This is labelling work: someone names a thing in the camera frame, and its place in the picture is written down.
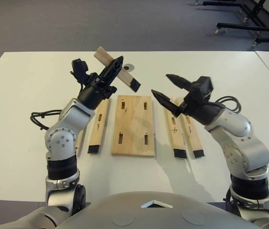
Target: wooden plank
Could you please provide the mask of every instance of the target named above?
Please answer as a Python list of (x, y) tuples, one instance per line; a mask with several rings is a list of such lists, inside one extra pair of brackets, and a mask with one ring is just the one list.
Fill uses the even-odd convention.
[(86, 136), (86, 128), (84, 128), (82, 131), (80, 131), (78, 134), (78, 137), (77, 137), (77, 141), (75, 144), (77, 157), (80, 157), (80, 155), (81, 155), (82, 146), (83, 146), (85, 136)]
[(98, 108), (93, 125), (90, 145), (88, 147), (89, 154), (97, 154), (102, 142), (103, 133), (106, 126), (107, 113), (108, 113), (109, 99), (103, 100)]
[(164, 108), (164, 112), (174, 156), (178, 158), (187, 158), (179, 120), (166, 108)]
[(154, 156), (150, 96), (118, 96), (112, 155)]
[[(114, 58), (110, 56), (103, 47), (99, 47), (94, 54), (94, 57), (98, 59), (104, 66), (108, 66)], [(140, 83), (134, 79), (134, 77), (122, 68), (117, 77), (133, 91), (137, 92), (140, 87)]]
[[(183, 98), (176, 99), (176, 104), (180, 105), (183, 102)], [(187, 145), (189, 146), (190, 151), (194, 158), (199, 158), (204, 155), (203, 147), (200, 141), (200, 137), (197, 132), (195, 125), (195, 120), (187, 115), (181, 114), (180, 120), (183, 126), (184, 134), (186, 136)]]

